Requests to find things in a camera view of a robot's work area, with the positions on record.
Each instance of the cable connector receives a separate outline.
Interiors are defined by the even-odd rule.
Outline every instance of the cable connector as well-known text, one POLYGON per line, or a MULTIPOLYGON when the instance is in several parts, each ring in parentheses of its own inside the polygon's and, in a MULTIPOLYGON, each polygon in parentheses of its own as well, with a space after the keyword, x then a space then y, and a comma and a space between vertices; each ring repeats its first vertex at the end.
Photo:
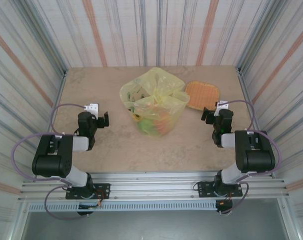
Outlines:
POLYGON ((214 117, 217 117, 219 115, 219 112, 220 110, 222 109, 228 109, 228 104, 224 104, 224 103, 227 103, 227 101, 219 101, 219 102, 216 102, 216 111, 215 113, 213 114, 214 117))
POLYGON ((100 111, 100 105, 98 103, 90 103, 89 105, 85 105, 83 109, 98 119, 98 112, 100 111))

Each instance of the table surface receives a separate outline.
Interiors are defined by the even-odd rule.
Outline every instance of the table surface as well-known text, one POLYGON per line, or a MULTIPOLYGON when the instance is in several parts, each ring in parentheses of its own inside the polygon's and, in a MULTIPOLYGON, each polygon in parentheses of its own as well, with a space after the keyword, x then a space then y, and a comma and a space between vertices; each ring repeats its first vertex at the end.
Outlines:
MULTIPOLYGON (((73 164, 85 172, 167 172, 206 171, 229 167, 235 162, 233 148, 218 148, 213 143, 213 126, 201 121, 202 112, 186 107, 173 130, 162 137, 149 137, 137 129, 123 105, 121 87, 151 67, 85 67, 68 71, 60 104, 99 103, 99 115, 109 114, 109 127, 97 129, 91 151, 75 152, 73 164)), ((167 66, 165 71, 186 84, 200 81, 219 88, 220 100, 243 100, 233 66, 167 66)), ((232 103, 232 130, 250 124, 244 103, 232 103)), ((73 133, 78 128, 79 107, 63 106, 57 111, 54 126, 58 132, 73 133)))

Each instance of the metal frame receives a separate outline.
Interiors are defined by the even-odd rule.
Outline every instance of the metal frame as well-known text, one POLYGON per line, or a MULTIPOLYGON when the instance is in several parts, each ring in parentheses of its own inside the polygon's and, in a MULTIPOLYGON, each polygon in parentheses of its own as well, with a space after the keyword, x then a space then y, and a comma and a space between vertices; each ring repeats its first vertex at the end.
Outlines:
MULTIPOLYGON (((243 91, 245 100, 250 101, 247 93, 244 79, 238 72, 238 79, 243 91)), ((66 81, 64 77, 58 94, 59 103, 62 89, 66 81)), ((259 129, 258 123, 254 122, 255 129, 259 129)), ((186 171, 186 172, 103 172, 91 173, 94 183, 110 183, 110 198, 105 199, 102 204, 108 206, 139 205, 139 204, 187 204, 185 210, 193 209, 192 204, 210 203, 224 198, 199 198, 198 192, 193 190, 195 183, 199 181, 212 181, 217 171, 186 171)), ((272 175, 263 175, 249 177, 246 179, 249 183, 249 192, 247 199, 266 199, 274 198, 278 200, 279 209, 290 240, 303 240, 299 224, 291 205, 289 204, 289 194, 283 179, 274 178, 272 175)), ((21 189, 21 195, 18 199, 16 213, 14 216, 12 228, 8 233, 7 239, 20 240, 22 238, 24 227, 29 212, 35 212, 37 206, 44 205, 44 198, 49 190, 62 185, 59 181, 47 182, 24 182, 21 189)), ((64 205, 75 205, 81 203, 92 203, 92 200, 66 200, 64 190, 54 191, 48 198, 48 207, 53 212, 60 212, 59 208, 64 205)), ((96 211, 112 211, 112 207, 98 208, 96 211)), ((172 207, 170 210, 181 210, 179 207, 172 207)))
MULTIPOLYGON (((68 70, 67 70, 67 71, 65 72, 65 74, 62 76, 61 84, 60 84, 60 87, 59 87, 59 90, 58 90, 58 93, 57 93, 57 97, 56 97, 56 102, 55 102, 55 104, 52 106, 52 109, 51 109, 51 110, 53 110, 56 106, 58 106, 58 104, 59 104, 60 101, 61 101, 62 94, 63 94, 63 89, 64 89, 64 86, 65 86, 65 83, 66 83, 66 79, 67 79, 67 75, 68 75, 68 70)), ((56 115, 57 115, 57 111, 55 111, 54 114, 53 114, 53 116, 52 116, 52 121, 53 121, 53 122, 55 122, 56 115)), ((51 123, 48 122, 47 132, 51 132, 51 131, 52 131, 51 123)))

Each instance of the purple cable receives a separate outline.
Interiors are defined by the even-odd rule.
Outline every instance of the purple cable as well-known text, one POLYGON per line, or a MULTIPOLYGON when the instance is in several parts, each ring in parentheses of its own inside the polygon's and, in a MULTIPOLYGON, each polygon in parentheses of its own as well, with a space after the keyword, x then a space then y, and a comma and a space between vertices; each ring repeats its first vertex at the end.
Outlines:
POLYGON ((53 191, 55 191, 56 189, 68 188, 68 187, 69 187, 68 185, 56 186, 56 187, 54 187, 52 190, 50 190, 50 191, 47 193, 47 195, 46 195, 46 197, 45 197, 45 202, 44 202, 46 213, 48 213, 48 214, 49 214, 51 217, 53 217, 54 219, 58 219, 58 220, 62 220, 62 221, 71 221, 71 220, 77 220, 77 219, 82 219, 82 218, 86 217, 86 215, 83 215, 83 216, 75 216, 75 217, 60 217, 60 216, 56 216, 56 215, 52 214, 52 213, 48 210, 48 208, 47 208, 47 199, 48 199, 49 195, 50 195, 53 191))
POLYGON ((251 122, 250 122, 250 125, 247 129, 250 129, 253 124, 254 124, 254 120, 256 120, 255 118, 255 109, 254 109, 254 105, 249 102, 249 101, 245 101, 245 100, 233 100, 233 101, 228 101, 228 102, 225 102, 225 103, 222 103, 222 104, 219 104, 219 106, 222 106, 222 105, 225 105, 225 104, 232 104, 232 103, 246 103, 247 105, 249 105, 251 107, 251 111, 252 111, 252 118, 251 118, 251 122))
POLYGON ((247 189, 246 189, 245 194, 242 196, 241 200, 235 204, 235 206, 233 206, 232 208, 230 208, 230 209, 228 209, 228 210, 222 211, 221 214, 229 213, 231 210, 237 208, 237 207, 244 201, 244 199, 246 198, 246 196, 247 196, 247 194, 248 194, 248 191, 249 191, 249 189, 250 189, 250 186, 249 186, 248 182, 246 182, 246 181, 240 181, 239 183, 240 183, 240 184, 246 184, 246 185, 247 185, 247 189))
POLYGON ((58 108, 62 107, 62 106, 75 106, 75 107, 80 107, 80 108, 84 109, 84 106, 78 105, 78 104, 74 104, 74 103, 64 103, 64 104, 59 104, 58 106, 54 107, 54 109, 53 109, 53 110, 51 111, 51 113, 50 113, 49 121, 50 121, 51 130, 52 130, 55 134, 58 133, 58 132, 57 132, 56 129, 54 128, 53 117, 54 117, 55 111, 56 111, 58 108))
POLYGON ((34 133, 32 135, 29 135, 29 136, 26 136, 24 137, 23 139, 19 140, 12 148, 11 150, 11 154, 10 154, 10 160, 11 160, 11 164, 13 166, 13 168, 20 174, 22 175, 24 178, 27 178, 29 180, 32 180, 32 181, 55 181, 55 180, 58 180, 58 181, 61 181, 63 182, 64 184, 67 184, 67 185, 71 185, 70 182, 64 180, 64 179, 60 179, 59 177, 51 177, 51 178, 35 178, 35 177, 32 177, 32 176, 29 176, 27 174, 25 174, 24 172, 22 172, 16 165, 16 162, 15 162, 15 159, 14 159, 14 155, 15 155, 15 150, 16 148, 24 141, 28 140, 28 139, 31 139, 31 138, 34 138, 34 137, 38 137, 38 136, 42 136, 42 135, 59 135, 59 136, 63 136, 62 133, 53 133, 53 132, 39 132, 39 133, 34 133))

